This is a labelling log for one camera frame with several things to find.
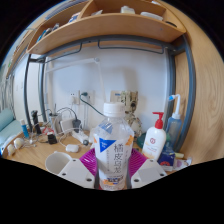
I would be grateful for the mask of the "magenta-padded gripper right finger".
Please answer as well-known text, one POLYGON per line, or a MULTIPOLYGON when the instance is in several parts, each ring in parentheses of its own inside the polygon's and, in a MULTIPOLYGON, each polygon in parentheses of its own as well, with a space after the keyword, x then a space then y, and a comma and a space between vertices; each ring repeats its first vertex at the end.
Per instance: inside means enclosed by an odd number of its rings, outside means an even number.
POLYGON ((163 168, 153 159, 146 159, 133 149, 128 162, 126 185, 128 189, 140 188, 166 176, 163 168))

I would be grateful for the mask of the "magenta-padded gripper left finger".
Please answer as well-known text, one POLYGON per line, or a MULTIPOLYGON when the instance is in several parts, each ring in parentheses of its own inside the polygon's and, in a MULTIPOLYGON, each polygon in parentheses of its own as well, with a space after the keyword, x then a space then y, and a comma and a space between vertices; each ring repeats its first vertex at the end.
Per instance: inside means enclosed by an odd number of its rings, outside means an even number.
POLYGON ((58 176, 81 187, 93 189, 97 171, 95 150, 91 149, 79 159, 72 158, 58 176))

